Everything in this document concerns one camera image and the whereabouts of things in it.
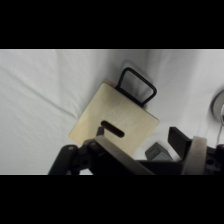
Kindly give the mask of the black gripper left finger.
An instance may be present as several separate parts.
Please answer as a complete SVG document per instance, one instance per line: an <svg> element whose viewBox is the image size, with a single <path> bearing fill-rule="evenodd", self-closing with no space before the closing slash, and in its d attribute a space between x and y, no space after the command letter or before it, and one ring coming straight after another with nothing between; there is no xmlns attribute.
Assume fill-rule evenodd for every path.
<svg viewBox="0 0 224 224"><path fill-rule="evenodd" d="M49 175L79 175L88 169L94 175L153 175L153 172L134 160L104 136L99 127L96 137L81 147L63 146L54 160Z"/></svg>

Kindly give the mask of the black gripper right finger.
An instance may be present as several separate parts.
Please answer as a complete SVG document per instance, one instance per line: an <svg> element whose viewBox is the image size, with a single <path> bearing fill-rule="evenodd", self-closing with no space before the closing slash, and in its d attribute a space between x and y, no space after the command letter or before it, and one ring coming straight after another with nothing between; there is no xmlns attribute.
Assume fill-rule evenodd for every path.
<svg viewBox="0 0 224 224"><path fill-rule="evenodd" d="M176 127L170 127L168 143L181 158L183 175L224 175L224 144L215 148L207 140L188 138Z"/></svg>

